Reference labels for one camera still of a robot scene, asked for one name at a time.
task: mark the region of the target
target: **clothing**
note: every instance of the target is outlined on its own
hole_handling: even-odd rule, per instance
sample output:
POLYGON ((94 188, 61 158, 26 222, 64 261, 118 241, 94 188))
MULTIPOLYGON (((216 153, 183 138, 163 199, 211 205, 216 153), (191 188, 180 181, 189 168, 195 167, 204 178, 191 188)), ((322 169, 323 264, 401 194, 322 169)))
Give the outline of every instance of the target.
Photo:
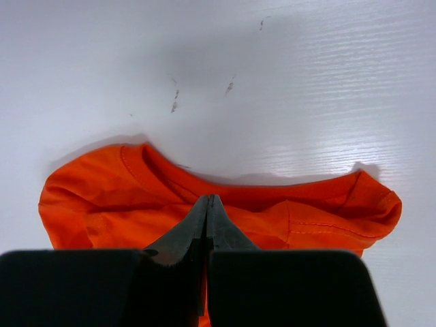
POLYGON ((230 219, 262 249, 364 249, 388 235, 398 196, 359 171, 287 187, 216 185, 148 144, 107 146, 54 172, 39 211, 55 249, 141 249, 216 193, 230 219))

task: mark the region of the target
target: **orange cloth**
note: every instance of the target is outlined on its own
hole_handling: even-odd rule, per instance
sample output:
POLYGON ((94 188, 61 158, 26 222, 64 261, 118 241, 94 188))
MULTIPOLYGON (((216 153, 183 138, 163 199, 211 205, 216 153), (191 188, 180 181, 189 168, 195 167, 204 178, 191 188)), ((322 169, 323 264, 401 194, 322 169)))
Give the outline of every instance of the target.
POLYGON ((398 196, 364 171, 288 187, 215 185, 147 144, 107 146, 58 169, 46 182, 39 211, 55 249, 141 249, 212 193, 262 249, 348 249, 362 255, 393 230, 401 214, 398 196))

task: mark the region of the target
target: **white surface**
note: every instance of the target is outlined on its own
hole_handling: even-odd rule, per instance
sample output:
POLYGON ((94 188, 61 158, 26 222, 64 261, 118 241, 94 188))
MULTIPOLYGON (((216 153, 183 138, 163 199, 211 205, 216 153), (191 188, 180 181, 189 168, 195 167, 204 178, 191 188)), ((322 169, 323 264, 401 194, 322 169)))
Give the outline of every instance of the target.
POLYGON ((0 251, 50 246, 46 177, 107 144, 149 139, 227 183, 360 163, 404 203, 364 255, 388 321, 435 326, 435 14, 424 0, 0 0, 0 251))

